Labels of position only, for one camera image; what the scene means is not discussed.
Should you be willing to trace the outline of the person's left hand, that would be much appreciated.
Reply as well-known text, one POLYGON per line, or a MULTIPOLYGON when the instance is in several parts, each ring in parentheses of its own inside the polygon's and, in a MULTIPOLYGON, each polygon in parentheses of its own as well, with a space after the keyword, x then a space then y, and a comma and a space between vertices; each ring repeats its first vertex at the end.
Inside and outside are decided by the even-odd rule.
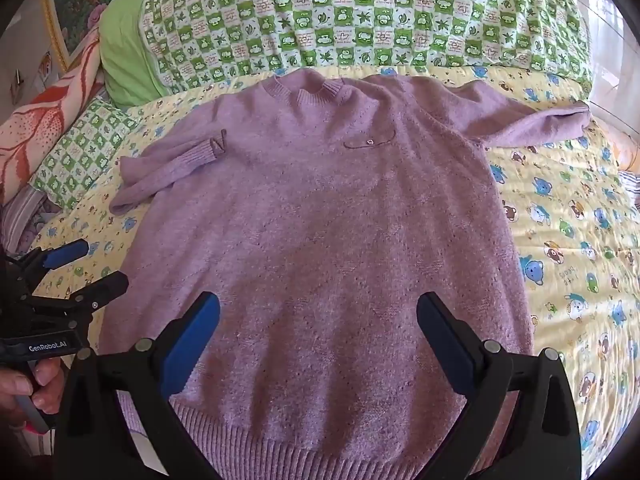
POLYGON ((1 420, 10 426, 23 426, 27 416, 17 403, 18 396, 29 396, 38 410, 54 415, 60 409, 65 386, 65 373, 60 358, 45 359, 35 366, 34 376, 38 384, 17 370, 0 370, 1 420))

